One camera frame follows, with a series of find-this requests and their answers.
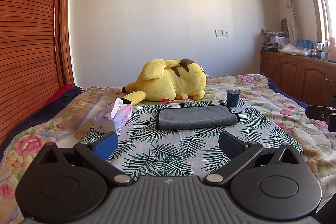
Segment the cabinet door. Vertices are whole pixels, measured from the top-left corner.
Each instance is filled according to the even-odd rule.
[[[326,106],[333,107],[331,104],[331,98],[333,96],[336,96],[336,69],[331,69],[329,93]]]
[[[297,98],[300,85],[301,61],[279,56],[278,88]]]
[[[325,106],[329,92],[331,68],[314,63],[301,64],[299,100],[315,106]]]
[[[267,78],[276,80],[276,67],[278,64],[278,56],[271,54],[261,54],[261,72]]]

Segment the dark blue bed sheet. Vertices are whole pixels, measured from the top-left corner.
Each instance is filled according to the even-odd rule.
[[[293,101],[296,102],[299,106],[302,106],[304,109],[307,108],[307,106],[308,106],[307,104],[301,102],[301,101],[298,100],[298,99],[295,99],[295,98],[292,97],[292,96],[289,96],[287,93],[284,93],[282,90],[280,90],[280,89],[277,87],[277,85],[275,84],[275,82],[274,82],[272,79],[270,79],[270,78],[268,78],[268,87],[269,87],[271,90],[273,90],[274,92],[276,92],[276,93],[280,93],[280,94],[286,96],[288,99],[293,100]]]
[[[63,108],[65,108],[76,96],[81,93],[82,91],[80,87],[73,87],[72,89],[63,93],[55,101],[33,113],[23,122],[19,123],[15,128],[13,128],[7,135],[5,142],[0,146],[0,161],[2,160],[6,147],[9,145],[14,136],[20,134],[22,131],[30,127],[51,120],[57,113],[61,112]]]

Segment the gray towel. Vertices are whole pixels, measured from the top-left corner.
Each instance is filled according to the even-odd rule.
[[[164,130],[194,129],[234,125],[238,114],[226,105],[167,108],[159,110],[156,127]]]

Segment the red fabric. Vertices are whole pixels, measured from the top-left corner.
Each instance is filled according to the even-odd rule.
[[[55,92],[55,94],[46,102],[45,106],[55,101],[58,97],[60,97],[63,93],[67,92],[71,88],[72,88],[71,84],[66,84],[63,88]]]

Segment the plush toy foot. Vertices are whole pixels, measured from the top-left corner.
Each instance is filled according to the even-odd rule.
[[[205,91],[201,90],[199,93],[195,94],[193,96],[193,100],[197,101],[197,100],[201,100],[204,97]]]
[[[127,94],[122,99],[127,99],[132,102],[132,105],[136,105],[146,98],[146,93],[142,90]]]
[[[137,83],[133,82],[133,83],[129,83],[128,85],[124,86],[121,91],[126,93],[126,92],[132,92],[136,90],[137,90]]]
[[[188,99],[188,95],[181,93],[181,94],[176,94],[176,100],[186,100]]]

